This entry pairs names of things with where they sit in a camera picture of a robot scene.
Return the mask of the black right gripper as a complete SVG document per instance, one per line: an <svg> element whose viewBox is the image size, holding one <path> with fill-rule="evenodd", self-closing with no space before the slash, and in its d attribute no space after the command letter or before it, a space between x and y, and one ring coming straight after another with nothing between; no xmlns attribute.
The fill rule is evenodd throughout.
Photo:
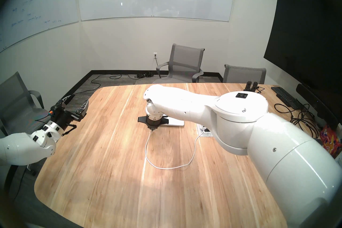
<svg viewBox="0 0 342 228"><path fill-rule="evenodd" d="M138 117L138 122L146 124L150 130L155 130L161 125L169 124L169 120L167 118L162 117L158 120L152 120L149 116Z"/></svg>

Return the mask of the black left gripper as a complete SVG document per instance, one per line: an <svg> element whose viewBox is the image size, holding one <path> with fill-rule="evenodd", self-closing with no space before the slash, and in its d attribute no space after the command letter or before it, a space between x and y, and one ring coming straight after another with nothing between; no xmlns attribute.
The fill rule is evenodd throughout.
<svg viewBox="0 0 342 228"><path fill-rule="evenodd" d="M89 100L86 100L82 106L74 111L65 110L63 105L67 105L73 98L74 94L65 96L59 100L59 103L53 105L50 109L51 121L56 123L64 132L62 136L69 134L77 128L77 125L71 124L72 121L81 121L87 114Z"/></svg>

